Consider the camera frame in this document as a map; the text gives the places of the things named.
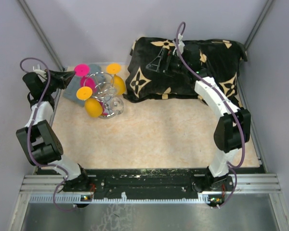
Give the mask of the yellow plastic wine glass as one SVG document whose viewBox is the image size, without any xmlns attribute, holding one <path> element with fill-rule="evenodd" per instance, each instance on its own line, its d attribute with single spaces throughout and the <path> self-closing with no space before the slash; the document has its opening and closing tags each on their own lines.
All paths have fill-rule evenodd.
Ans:
<svg viewBox="0 0 289 231">
<path fill-rule="evenodd" d="M 107 73 L 113 76 L 111 83 L 114 85 L 115 89 L 117 90 L 117 95 L 122 95 L 126 91 L 125 82 L 123 79 L 118 76 L 118 73 L 121 71 L 121 65 L 118 63 L 109 64 L 106 67 Z"/>
<path fill-rule="evenodd" d="M 80 87 L 76 93 L 76 97 L 79 100 L 84 101 L 84 107 L 87 114 L 90 117 L 99 117 L 103 113 L 103 108 L 95 98 L 92 98 L 92 96 L 93 90 L 87 86 Z"/>
</svg>

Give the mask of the magenta plastic wine glass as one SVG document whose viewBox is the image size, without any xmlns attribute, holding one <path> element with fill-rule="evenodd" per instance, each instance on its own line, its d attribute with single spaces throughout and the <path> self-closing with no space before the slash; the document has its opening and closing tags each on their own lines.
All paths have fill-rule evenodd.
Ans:
<svg viewBox="0 0 289 231">
<path fill-rule="evenodd" d="M 74 68 L 76 75 L 87 80 L 89 74 L 102 72 L 102 68 L 96 64 L 79 64 Z"/>
</svg>

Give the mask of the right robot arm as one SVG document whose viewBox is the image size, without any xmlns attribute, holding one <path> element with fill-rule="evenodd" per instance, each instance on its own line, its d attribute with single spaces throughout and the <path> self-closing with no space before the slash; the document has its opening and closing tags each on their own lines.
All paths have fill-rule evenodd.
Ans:
<svg viewBox="0 0 289 231">
<path fill-rule="evenodd" d="M 192 70 L 183 60 L 185 55 L 182 45 L 172 51 L 162 48 L 157 57 L 146 65 L 146 69 L 170 77 L 184 74 L 196 78 L 194 90 L 214 112 L 218 123 L 213 134 L 216 154 L 194 188 L 197 192 L 214 191 L 222 186 L 229 171 L 235 168 L 231 163 L 234 156 L 238 151 L 245 152 L 245 143 L 250 139 L 251 115 L 247 109 L 236 106 L 227 98 L 208 69 Z"/>
</svg>

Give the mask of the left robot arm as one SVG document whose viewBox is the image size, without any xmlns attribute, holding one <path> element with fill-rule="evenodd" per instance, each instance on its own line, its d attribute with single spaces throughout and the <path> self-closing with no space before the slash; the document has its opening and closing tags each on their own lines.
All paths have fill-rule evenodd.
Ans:
<svg viewBox="0 0 289 231">
<path fill-rule="evenodd" d="M 26 125 L 16 132 L 29 163 L 62 175 L 65 192 L 85 191 L 91 184 L 85 169 L 64 156 L 62 144 L 50 125 L 55 110 L 52 94 L 66 89 L 74 75 L 74 71 L 52 70 L 35 70 L 25 74 L 22 80 L 29 89 L 27 99 L 31 116 Z"/>
</svg>

